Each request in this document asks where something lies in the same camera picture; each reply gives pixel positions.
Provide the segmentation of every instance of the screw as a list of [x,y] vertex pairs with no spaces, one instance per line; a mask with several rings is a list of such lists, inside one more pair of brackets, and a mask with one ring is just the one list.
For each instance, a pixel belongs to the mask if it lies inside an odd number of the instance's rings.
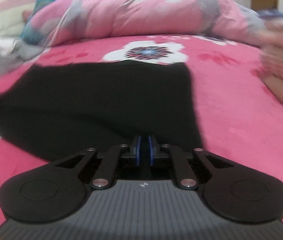
[[108,180],[106,179],[94,179],[93,185],[95,187],[105,187],[108,185]]
[[180,184],[184,187],[194,187],[197,183],[193,179],[183,179]]

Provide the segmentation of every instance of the pink comforter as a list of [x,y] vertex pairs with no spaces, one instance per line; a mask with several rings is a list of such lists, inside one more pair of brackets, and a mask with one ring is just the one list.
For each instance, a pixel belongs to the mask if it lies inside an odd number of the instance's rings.
[[[283,106],[255,74],[259,54],[248,45],[198,36],[143,36],[55,47],[36,62],[186,62],[196,79],[193,101],[206,149],[283,181]],[[0,93],[30,65],[0,77]],[[44,163],[0,139],[0,185]]]
[[56,0],[22,32],[29,44],[53,47],[72,39],[157,33],[209,33],[252,45],[259,15],[233,0]]

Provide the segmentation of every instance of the gray plastic panel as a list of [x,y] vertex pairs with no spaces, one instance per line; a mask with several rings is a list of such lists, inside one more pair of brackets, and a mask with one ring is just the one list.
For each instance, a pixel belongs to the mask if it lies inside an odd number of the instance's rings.
[[218,217],[170,180],[119,180],[71,216],[45,225],[8,220],[2,240],[283,240],[283,223],[241,225]]

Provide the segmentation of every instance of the pink bedsheet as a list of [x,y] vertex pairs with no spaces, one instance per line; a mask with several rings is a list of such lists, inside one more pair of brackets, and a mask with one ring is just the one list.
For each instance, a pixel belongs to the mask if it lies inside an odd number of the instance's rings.
[[[36,63],[186,62],[195,79],[193,101],[206,149],[283,181],[283,106],[256,76],[259,54],[248,45],[198,36],[143,36],[51,48]],[[0,92],[31,64],[0,77]],[[44,163],[0,139],[0,185]],[[0,224],[4,221],[0,211]]]

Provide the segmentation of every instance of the black cloth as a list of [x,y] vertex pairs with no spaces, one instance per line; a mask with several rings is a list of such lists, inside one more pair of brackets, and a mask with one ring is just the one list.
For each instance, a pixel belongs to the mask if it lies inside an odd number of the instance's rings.
[[33,65],[0,96],[0,136],[49,161],[136,134],[192,150],[202,143],[191,87],[183,63]]

